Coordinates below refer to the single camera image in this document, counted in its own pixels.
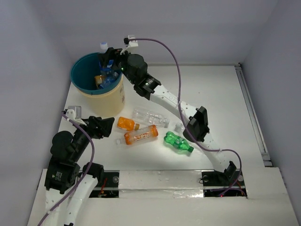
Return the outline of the blue label bottle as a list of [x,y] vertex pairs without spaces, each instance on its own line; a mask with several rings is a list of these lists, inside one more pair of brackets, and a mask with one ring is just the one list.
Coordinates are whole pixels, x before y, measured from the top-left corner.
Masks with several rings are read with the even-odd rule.
[[100,43],[100,52],[98,53],[98,60],[100,66],[100,72],[103,77],[114,79],[114,71],[112,65],[115,57],[115,49],[108,47],[107,42]]
[[100,83],[97,85],[99,89],[104,89],[106,87],[109,87],[112,83],[114,83],[117,78],[119,77],[118,73],[113,73],[109,75],[100,75]]

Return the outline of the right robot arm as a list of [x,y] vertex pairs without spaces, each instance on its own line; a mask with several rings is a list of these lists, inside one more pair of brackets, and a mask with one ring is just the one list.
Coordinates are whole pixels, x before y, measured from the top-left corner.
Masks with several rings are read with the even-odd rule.
[[122,73],[134,86],[135,92],[182,120],[184,137],[198,145],[211,162],[217,181],[226,185],[234,178],[236,166],[215,143],[208,126],[207,110],[181,101],[167,90],[159,80],[148,73],[148,65],[139,54],[131,54],[120,48],[108,48],[98,55],[101,66]]

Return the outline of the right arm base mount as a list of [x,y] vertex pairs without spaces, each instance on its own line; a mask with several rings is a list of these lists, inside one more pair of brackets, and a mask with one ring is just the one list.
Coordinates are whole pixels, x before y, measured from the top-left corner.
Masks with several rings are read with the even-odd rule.
[[215,171],[202,171],[198,181],[203,186],[204,197],[247,197],[243,174],[237,170],[231,181],[218,178]]

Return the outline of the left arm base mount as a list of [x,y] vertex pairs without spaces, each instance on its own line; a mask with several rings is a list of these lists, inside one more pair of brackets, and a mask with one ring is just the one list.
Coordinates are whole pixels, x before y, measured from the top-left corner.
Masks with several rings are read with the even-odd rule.
[[105,171],[103,182],[91,192],[90,198],[118,198],[119,171]]

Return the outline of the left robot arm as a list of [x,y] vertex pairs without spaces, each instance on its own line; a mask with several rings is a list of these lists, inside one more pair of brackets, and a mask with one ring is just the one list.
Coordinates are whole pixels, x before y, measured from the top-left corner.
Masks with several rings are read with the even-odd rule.
[[[93,162],[93,140],[109,137],[115,119],[90,116],[74,120],[66,114],[63,114],[63,118],[76,130],[73,134],[60,131],[52,139],[52,156],[44,184],[45,214],[38,223],[40,226],[76,225],[91,192],[104,181],[103,165]],[[92,147],[92,157],[81,167],[78,160],[88,145]]]

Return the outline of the yellow label clear bottle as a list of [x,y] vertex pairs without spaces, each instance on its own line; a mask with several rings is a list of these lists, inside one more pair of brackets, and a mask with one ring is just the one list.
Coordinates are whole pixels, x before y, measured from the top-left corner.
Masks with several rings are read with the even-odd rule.
[[100,89],[101,84],[104,82],[105,78],[102,75],[97,75],[94,77],[94,80],[97,89]]

